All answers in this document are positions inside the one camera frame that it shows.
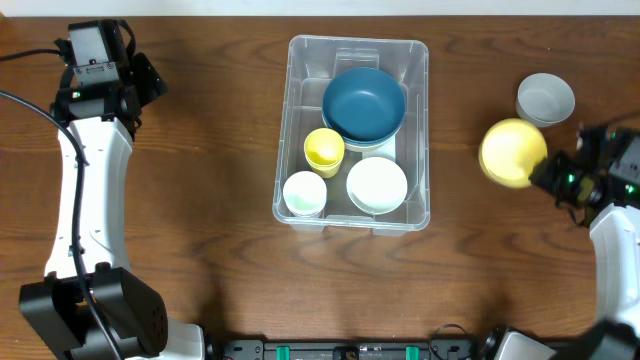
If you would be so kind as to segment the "yellow bowl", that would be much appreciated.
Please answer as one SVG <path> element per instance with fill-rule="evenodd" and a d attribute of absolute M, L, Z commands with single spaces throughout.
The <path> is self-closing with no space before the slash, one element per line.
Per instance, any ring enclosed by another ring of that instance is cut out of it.
<path fill-rule="evenodd" d="M 494 124 L 479 147 L 479 163 L 493 182 L 513 189 L 532 185 L 534 167 L 548 156 L 543 134 L 531 123 L 517 118 Z"/>

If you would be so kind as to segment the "grey bowl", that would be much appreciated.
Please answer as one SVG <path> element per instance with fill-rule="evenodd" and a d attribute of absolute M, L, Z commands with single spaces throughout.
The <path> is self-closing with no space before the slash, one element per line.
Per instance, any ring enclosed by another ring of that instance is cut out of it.
<path fill-rule="evenodd" d="M 546 128 L 568 119 L 576 106 L 572 88 L 562 78 L 535 73 L 518 86 L 516 112 L 538 128 Z"/>

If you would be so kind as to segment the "yellow cup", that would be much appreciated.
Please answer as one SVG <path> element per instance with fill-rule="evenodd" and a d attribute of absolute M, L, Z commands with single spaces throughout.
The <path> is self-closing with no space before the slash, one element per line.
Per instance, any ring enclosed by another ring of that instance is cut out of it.
<path fill-rule="evenodd" d="M 335 176 L 338 173 L 341 166 L 340 161 L 330 165 L 323 165 L 323 164 L 315 163 L 313 161 L 309 161 L 308 164 L 314 173 L 316 173 L 317 175 L 319 175 L 324 179 L 328 179 Z"/>
<path fill-rule="evenodd" d="M 306 159 L 314 166 L 333 166 L 339 163 L 345 152 L 342 136 L 329 128 L 313 130 L 305 139 L 303 150 Z"/>

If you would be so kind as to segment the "cream cup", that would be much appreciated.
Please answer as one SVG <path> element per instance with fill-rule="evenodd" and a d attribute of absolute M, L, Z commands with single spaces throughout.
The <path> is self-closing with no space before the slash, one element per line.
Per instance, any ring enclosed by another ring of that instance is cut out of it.
<path fill-rule="evenodd" d="M 283 197 L 289 211 L 297 217 L 319 216 L 327 202 L 325 181 L 311 171 L 291 175 L 283 186 Z"/>

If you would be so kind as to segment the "white bowl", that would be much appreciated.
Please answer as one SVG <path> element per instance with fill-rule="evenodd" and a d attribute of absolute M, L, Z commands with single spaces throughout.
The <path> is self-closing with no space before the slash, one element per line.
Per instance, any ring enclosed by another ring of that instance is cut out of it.
<path fill-rule="evenodd" d="M 349 171 L 346 191 L 352 203 L 370 215 L 394 211 L 405 200 L 408 181 L 394 161 L 369 157 L 357 162 Z"/>

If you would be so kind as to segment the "blue bowl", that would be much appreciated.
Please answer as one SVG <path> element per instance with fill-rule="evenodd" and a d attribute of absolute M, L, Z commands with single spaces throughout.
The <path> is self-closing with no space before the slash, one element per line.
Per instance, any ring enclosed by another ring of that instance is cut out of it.
<path fill-rule="evenodd" d="M 325 126 L 336 131 L 350 147 L 382 146 L 391 139 L 404 125 L 404 118 L 365 115 L 357 117 L 330 119 L 323 117 Z"/>
<path fill-rule="evenodd" d="M 398 81 L 368 67 L 349 69 L 331 80 L 322 99 L 322 115 L 330 119 L 349 115 L 405 118 L 406 96 Z"/>

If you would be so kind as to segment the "cream bowl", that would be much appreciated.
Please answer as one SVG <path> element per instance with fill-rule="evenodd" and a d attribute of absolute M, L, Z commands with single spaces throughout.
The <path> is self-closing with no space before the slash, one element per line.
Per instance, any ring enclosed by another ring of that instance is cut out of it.
<path fill-rule="evenodd" d="M 347 137 L 344 137 L 343 141 L 345 144 L 345 148 L 349 151 L 366 152 L 366 151 L 371 151 L 383 145 L 389 138 L 390 137 L 381 141 L 374 141 L 374 142 L 358 142 L 355 140 L 348 139 Z"/>

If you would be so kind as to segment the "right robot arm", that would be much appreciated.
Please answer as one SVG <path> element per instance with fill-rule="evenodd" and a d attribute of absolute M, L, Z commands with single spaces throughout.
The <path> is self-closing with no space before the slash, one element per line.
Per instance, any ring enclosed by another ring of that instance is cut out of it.
<path fill-rule="evenodd" d="M 595 325 L 569 343 L 544 343 L 515 329 L 488 337 L 485 359 L 637 359 L 639 357 L 639 157 L 559 152 L 529 179 L 558 204 L 585 211 L 596 255 Z"/>

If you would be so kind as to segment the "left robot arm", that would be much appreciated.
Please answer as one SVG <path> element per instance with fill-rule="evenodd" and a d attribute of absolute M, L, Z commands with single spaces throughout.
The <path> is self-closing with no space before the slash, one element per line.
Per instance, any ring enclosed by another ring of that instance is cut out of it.
<path fill-rule="evenodd" d="M 168 317 L 134 276 L 124 239 L 128 161 L 143 106 L 167 86 L 138 53 L 75 58 L 45 118 L 62 154 L 59 220 L 40 282 L 21 287 L 23 317 L 58 359 L 204 359 L 203 329 Z"/>

